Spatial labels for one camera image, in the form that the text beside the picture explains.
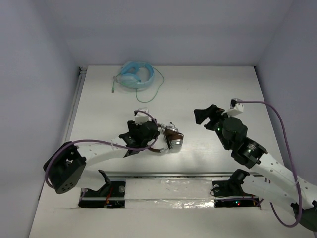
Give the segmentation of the brown silver headphones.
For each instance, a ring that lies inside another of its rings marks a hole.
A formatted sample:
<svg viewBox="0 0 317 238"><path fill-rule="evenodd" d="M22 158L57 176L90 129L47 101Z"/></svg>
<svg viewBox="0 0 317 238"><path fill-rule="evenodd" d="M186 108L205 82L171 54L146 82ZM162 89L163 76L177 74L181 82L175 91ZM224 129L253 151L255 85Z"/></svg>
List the brown silver headphones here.
<svg viewBox="0 0 317 238"><path fill-rule="evenodd" d="M179 150L182 147L184 134L179 132L179 129L172 122L169 125L159 123L158 128L163 133L166 146L160 149L150 147L148 150L154 153L164 153L168 150Z"/></svg>

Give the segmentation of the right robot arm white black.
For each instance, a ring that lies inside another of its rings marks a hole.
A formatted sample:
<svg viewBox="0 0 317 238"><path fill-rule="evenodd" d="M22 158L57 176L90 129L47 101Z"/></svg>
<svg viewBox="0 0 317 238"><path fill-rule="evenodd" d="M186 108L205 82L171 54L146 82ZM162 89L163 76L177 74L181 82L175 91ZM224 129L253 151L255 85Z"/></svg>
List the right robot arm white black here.
<svg viewBox="0 0 317 238"><path fill-rule="evenodd" d="M228 180L213 182L215 198L258 196L295 217L295 225L317 230L317 187L279 163L267 149L247 137L248 128L236 115L243 105L236 103L224 110L216 105L195 109L196 124L206 119L205 129L214 131L225 150L247 170L237 169Z"/></svg>

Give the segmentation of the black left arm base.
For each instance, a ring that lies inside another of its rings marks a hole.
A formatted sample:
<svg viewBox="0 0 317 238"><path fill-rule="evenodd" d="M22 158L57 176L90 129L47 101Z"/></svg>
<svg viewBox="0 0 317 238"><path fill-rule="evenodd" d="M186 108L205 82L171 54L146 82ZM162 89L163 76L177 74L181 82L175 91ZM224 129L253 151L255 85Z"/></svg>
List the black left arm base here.
<svg viewBox="0 0 317 238"><path fill-rule="evenodd" d="M111 181L105 171L98 170L104 184L98 190L83 188L79 198L80 208L125 208L126 181Z"/></svg>

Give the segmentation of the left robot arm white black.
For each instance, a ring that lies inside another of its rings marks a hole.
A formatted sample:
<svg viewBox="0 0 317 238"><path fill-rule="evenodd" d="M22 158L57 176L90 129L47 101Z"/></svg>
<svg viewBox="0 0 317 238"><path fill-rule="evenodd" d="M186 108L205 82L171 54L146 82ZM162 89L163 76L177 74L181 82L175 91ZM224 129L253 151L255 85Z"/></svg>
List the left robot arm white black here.
<svg viewBox="0 0 317 238"><path fill-rule="evenodd" d="M142 124L129 121L127 125L128 132L111 142L82 139L62 144L43 166L47 185L57 194L84 188L106 195L110 190L106 161L147 150L160 134L154 121Z"/></svg>

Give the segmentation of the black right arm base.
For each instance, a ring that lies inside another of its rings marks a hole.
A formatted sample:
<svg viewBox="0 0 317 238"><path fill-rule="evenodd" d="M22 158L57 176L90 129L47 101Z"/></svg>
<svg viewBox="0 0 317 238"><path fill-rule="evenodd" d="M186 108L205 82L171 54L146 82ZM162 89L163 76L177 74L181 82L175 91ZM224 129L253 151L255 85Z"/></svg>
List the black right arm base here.
<svg viewBox="0 0 317 238"><path fill-rule="evenodd" d="M215 208L260 208L263 200L242 189L244 179L249 176L247 171L237 169L228 180L213 181L210 196L215 198Z"/></svg>

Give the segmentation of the blue headphones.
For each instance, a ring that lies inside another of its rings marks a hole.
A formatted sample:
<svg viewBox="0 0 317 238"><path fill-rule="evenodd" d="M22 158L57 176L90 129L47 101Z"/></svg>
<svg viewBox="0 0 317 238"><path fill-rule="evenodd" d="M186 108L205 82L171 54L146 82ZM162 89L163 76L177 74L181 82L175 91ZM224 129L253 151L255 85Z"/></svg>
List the blue headphones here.
<svg viewBox="0 0 317 238"><path fill-rule="evenodd" d="M141 68L146 69L149 73L149 78L147 81L142 82L140 77L137 75ZM117 82L130 89L144 89L151 86L152 82L154 81L154 76L154 68L149 63L141 61L128 61L121 67Z"/></svg>

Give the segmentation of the aluminium table frame rail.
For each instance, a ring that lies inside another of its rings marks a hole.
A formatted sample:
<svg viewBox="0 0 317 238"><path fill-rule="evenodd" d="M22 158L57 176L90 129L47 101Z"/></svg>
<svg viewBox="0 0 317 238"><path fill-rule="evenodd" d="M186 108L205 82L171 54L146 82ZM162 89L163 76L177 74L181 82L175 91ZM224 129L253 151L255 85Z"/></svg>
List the aluminium table frame rail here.
<svg viewBox="0 0 317 238"><path fill-rule="evenodd" d="M64 128L63 136L62 136L62 139L60 141L59 146L63 145L65 142L68 142L71 140L71 133L73 130L73 125L74 125L74 121L75 121L75 117L76 117L76 113L77 113L77 109L78 109L78 105L79 105L81 93L83 90L87 71L88 71L88 67L84 67L84 66L79 67L79 75L78 75L78 80L77 80L74 96L72 99L70 111L68 114L68 118L67 118L66 125Z"/></svg>

